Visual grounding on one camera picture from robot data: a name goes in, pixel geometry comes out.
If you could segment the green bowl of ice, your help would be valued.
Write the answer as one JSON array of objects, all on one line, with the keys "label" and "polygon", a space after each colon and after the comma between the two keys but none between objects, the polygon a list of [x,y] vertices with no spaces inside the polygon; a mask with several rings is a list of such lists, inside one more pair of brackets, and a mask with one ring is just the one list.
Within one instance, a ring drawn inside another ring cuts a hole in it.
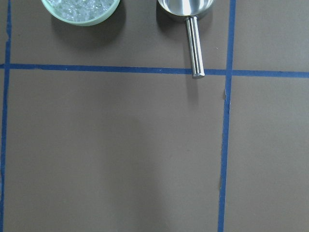
[{"label": "green bowl of ice", "polygon": [[75,26],[93,26],[107,20],[119,0],[43,0],[46,10],[62,22]]}]

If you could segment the metal ice scoop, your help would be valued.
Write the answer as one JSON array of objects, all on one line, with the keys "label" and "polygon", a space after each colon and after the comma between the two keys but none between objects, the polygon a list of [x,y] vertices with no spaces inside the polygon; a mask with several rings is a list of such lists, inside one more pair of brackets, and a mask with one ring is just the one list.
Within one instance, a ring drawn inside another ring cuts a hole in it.
[{"label": "metal ice scoop", "polygon": [[161,9],[175,21],[184,22],[190,51],[192,78],[205,76],[198,20],[212,10],[213,0],[159,0]]}]

